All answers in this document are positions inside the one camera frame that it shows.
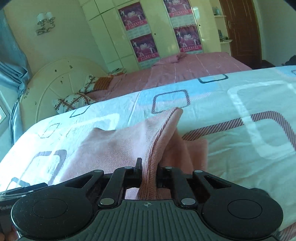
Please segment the pink knit sweater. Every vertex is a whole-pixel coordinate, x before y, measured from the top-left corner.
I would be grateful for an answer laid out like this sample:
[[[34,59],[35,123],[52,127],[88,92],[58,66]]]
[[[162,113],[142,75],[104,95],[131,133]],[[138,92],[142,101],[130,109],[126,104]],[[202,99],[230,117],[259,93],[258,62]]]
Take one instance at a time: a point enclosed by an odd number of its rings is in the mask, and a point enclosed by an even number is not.
[[[173,108],[121,130],[94,128],[70,158],[61,177],[67,181],[93,170],[113,173],[115,169],[135,166],[142,159],[142,184],[127,190],[127,199],[169,199],[170,191],[157,188],[157,167],[179,168],[185,174],[206,170],[208,142],[205,139],[185,141],[177,130],[183,111]]]

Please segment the window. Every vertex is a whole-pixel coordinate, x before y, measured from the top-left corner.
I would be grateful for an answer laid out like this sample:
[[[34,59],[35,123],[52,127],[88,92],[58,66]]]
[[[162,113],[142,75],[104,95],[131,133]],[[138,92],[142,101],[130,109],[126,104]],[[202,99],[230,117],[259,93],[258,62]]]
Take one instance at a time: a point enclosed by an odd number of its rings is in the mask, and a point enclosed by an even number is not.
[[[0,123],[0,134],[3,133],[9,128],[9,120],[10,120],[10,108],[5,100],[4,94],[1,91],[1,123]]]

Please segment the patterned white brown pillow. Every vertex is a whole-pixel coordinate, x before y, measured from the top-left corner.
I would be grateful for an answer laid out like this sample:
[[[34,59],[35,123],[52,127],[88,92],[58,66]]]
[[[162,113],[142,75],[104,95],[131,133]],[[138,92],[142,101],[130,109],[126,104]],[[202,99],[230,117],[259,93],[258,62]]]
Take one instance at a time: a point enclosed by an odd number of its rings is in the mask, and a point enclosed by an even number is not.
[[[54,99],[52,101],[53,108],[57,114],[66,113],[90,104],[95,103],[95,100],[87,96],[88,93],[92,92],[95,87],[95,83],[98,77],[90,75],[86,84],[74,94],[67,96],[65,99]]]

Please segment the white blue patterned bedsheet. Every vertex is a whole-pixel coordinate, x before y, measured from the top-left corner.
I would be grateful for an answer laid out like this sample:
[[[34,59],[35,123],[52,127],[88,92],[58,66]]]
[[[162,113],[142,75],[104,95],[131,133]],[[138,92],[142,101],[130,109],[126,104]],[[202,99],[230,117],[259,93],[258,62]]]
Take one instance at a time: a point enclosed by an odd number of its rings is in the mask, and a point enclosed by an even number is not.
[[[208,141],[208,171],[265,190],[284,212],[280,239],[295,240],[295,66],[196,78],[46,118],[1,161],[1,190],[57,184],[93,128],[119,130],[172,108],[183,110],[184,140]]]

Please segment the orange striped pillow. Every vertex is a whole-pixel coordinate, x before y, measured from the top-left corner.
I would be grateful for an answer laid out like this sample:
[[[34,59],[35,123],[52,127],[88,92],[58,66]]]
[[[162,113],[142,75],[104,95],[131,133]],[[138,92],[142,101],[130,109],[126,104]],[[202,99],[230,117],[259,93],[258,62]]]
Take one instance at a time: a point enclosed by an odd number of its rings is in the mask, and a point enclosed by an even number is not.
[[[99,77],[94,82],[93,90],[107,90],[111,84],[113,77]]]

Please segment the pink striped bed cover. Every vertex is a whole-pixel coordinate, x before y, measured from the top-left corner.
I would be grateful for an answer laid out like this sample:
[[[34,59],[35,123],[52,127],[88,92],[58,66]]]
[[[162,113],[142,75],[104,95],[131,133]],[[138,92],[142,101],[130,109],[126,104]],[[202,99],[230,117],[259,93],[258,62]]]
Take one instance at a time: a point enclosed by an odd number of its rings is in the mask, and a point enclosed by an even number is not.
[[[251,68],[225,52],[187,54],[178,63],[114,76],[107,90],[92,90],[87,96],[95,101],[103,101],[181,81],[247,70]]]

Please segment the cream round headboard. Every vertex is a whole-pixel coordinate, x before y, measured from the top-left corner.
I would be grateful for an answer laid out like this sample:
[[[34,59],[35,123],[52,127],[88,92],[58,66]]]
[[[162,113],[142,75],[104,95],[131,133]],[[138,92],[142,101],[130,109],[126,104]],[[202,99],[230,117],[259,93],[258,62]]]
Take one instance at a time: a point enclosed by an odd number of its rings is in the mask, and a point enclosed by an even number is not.
[[[57,114],[54,99],[77,93],[88,76],[104,77],[107,73],[96,62],[83,57],[66,57],[41,68],[29,81],[20,99],[23,129]]]

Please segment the blue curtain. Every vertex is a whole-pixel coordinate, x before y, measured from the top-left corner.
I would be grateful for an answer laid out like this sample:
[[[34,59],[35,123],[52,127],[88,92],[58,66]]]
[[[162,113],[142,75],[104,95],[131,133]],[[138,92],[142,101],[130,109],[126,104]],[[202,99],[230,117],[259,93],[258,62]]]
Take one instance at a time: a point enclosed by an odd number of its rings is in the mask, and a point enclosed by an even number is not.
[[[20,99],[32,78],[27,57],[18,45],[1,9],[1,85],[10,89],[12,107],[8,107],[8,126],[1,131],[1,159],[23,134]]]

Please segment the crumpled pink cloth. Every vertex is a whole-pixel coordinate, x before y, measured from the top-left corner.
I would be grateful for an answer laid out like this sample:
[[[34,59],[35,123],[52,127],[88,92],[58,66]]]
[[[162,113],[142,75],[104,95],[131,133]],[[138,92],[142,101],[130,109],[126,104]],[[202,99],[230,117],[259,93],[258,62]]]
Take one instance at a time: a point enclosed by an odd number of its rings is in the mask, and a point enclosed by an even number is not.
[[[187,54],[186,53],[178,53],[172,56],[168,56],[165,58],[161,58],[158,62],[156,62],[153,66],[157,66],[157,65],[163,65],[163,64],[171,64],[171,63],[178,63],[180,61],[180,59],[186,57]]]

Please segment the lower left pink poster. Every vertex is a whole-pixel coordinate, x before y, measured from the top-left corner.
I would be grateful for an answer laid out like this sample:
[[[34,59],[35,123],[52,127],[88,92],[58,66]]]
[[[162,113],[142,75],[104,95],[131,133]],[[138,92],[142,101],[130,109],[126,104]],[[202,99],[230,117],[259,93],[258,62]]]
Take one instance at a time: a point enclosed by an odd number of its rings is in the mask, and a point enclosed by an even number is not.
[[[141,69],[151,68],[160,60],[152,34],[131,39],[131,44]]]

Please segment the lower right pink poster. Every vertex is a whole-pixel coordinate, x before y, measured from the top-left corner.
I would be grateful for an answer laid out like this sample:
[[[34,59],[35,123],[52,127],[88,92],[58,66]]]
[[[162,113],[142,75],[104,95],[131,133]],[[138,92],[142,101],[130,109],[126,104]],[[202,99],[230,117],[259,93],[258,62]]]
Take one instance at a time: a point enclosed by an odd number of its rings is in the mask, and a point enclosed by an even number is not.
[[[180,52],[203,53],[202,41],[196,25],[174,28]]]

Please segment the cream glossy wardrobe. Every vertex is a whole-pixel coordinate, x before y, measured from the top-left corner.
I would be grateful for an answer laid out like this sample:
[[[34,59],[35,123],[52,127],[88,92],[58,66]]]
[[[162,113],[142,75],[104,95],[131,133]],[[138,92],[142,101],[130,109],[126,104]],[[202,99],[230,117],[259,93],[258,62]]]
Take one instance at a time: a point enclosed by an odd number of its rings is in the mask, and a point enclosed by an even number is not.
[[[125,68],[127,72],[135,72],[142,68],[118,11],[133,3],[134,1],[79,2],[108,71]],[[140,1],[140,4],[159,56],[164,58],[178,53],[180,49],[165,3]],[[190,4],[203,51],[230,53],[230,41],[219,40],[217,18],[212,11],[213,6],[220,6],[219,1],[190,1]]]

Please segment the upper left pink poster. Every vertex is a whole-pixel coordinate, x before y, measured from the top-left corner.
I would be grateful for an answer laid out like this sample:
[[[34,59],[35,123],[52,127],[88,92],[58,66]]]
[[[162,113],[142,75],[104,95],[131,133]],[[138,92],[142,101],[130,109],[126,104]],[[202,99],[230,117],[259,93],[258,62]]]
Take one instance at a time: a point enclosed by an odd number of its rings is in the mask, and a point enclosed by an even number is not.
[[[118,12],[130,40],[151,33],[151,29],[140,2],[118,9]]]

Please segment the upper right pink poster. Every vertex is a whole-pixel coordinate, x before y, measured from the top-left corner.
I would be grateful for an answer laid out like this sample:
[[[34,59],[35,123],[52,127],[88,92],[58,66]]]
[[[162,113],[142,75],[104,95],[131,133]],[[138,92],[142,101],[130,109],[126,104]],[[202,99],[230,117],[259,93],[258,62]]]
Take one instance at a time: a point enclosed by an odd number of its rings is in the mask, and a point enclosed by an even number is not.
[[[195,23],[192,8],[188,0],[168,0],[164,1],[164,4],[174,28],[193,25]]]

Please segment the brown wooden door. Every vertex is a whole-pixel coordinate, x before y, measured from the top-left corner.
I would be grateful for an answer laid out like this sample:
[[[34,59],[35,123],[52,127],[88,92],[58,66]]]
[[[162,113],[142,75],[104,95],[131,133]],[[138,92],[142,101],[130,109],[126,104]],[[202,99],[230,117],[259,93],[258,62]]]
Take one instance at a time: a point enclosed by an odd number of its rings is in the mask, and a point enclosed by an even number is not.
[[[258,69],[262,62],[261,42],[253,1],[224,0],[220,4],[232,40],[232,56],[250,68]]]

